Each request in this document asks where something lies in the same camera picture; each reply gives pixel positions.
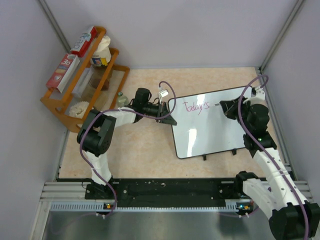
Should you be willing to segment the white whiteboard black frame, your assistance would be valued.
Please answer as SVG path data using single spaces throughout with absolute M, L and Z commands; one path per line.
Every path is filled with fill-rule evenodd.
M 168 109 L 177 125 L 172 126 L 176 156 L 179 159 L 209 155 L 245 147 L 241 125 L 228 119 L 220 101 L 249 98 L 251 89 L 243 86 L 181 96 L 168 101 Z

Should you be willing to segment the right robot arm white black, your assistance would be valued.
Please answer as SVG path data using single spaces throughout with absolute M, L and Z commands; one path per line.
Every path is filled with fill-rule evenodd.
M 250 197 L 268 219 L 277 240 L 308 240 L 316 235 L 320 223 L 320 207 L 301 193 L 284 166 L 277 145 L 267 131 L 269 109 L 236 98 L 219 102 L 223 114 L 236 120 L 245 134 L 243 141 L 251 157 L 265 174 L 269 187 L 257 175 L 241 171 L 234 180 L 233 192 L 239 198 Z

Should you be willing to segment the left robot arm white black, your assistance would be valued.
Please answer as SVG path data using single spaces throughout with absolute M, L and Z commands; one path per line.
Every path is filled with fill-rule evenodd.
M 89 112 L 78 135 L 80 155 L 91 168 L 91 179 L 97 184 L 96 192 L 102 198 L 109 198 L 114 190 L 110 183 L 112 173 L 108 166 L 107 151 L 111 145 L 114 130 L 128 124 L 134 124 L 142 118 L 153 119 L 157 123 L 176 126 L 167 103 L 162 97 L 167 90 L 160 90 L 158 102 L 150 102 L 151 92 L 147 88 L 138 88 L 131 102 L 118 109 Z

